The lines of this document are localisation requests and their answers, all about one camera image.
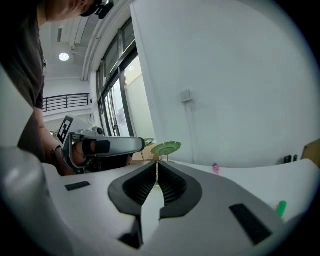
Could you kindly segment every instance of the ceiling light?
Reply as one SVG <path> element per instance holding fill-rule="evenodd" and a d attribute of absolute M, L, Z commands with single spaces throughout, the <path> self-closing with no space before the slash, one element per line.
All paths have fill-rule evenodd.
<path fill-rule="evenodd" d="M 59 55 L 59 59 L 60 59 L 60 61 L 66 62 L 67 60 L 69 60 L 69 54 L 63 52 L 63 53 L 61 53 L 61 54 Z"/>

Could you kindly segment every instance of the hand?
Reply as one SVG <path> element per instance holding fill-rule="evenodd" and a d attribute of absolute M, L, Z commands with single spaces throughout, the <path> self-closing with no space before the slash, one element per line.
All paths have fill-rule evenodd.
<path fill-rule="evenodd" d="M 131 164 L 131 161 L 132 161 L 132 157 L 130 155 L 128 155 L 125 166 L 129 166 Z"/>
<path fill-rule="evenodd" d="M 72 145 L 72 158 L 73 162 L 77 166 L 81 166 L 87 159 L 85 157 L 85 154 L 82 150 L 82 141 L 75 143 Z M 92 141 L 91 142 L 91 150 L 92 152 L 96 152 L 96 142 Z"/>

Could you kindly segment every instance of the ceiling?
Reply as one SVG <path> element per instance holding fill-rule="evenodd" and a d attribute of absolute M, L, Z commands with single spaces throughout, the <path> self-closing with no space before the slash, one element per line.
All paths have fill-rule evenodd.
<path fill-rule="evenodd" d="M 45 79 L 79 78 L 87 48 L 99 18 L 77 17 L 68 21 L 47 23 L 40 28 L 40 40 L 47 62 Z M 69 60 L 59 60 L 59 54 L 68 53 Z"/>

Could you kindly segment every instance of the green object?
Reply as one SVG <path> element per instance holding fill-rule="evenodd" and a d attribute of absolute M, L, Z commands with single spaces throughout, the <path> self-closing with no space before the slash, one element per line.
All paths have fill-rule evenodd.
<path fill-rule="evenodd" d="M 154 140 L 154 138 L 144 138 L 144 146 L 149 146 Z"/>
<path fill-rule="evenodd" d="M 162 143 L 155 146 L 153 149 L 151 149 L 150 152 L 154 156 L 166 156 L 178 151 L 178 149 L 180 148 L 181 148 L 180 142 L 170 141 L 170 142 Z"/>
<path fill-rule="evenodd" d="M 285 214 L 285 210 L 287 207 L 287 202 L 286 201 L 281 201 L 278 205 L 278 208 L 276 210 L 276 213 L 282 218 Z"/>

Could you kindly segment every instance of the green plate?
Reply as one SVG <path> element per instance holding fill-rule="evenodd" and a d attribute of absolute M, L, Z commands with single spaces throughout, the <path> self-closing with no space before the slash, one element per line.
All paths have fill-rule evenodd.
<path fill-rule="evenodd" d="M 144 138 L 144 147 L 149 146 L 154 140 L 154 138 Z"/>
<path fill-rule="evenodd" d="M 151 149 L 150 153 L 154 156 L 166 156 L 176 152 L 181 148 L 181 143 L 176 141 L 170 141 L 166 143 L 162 143 L 160 145 L 155 146 Z"/>

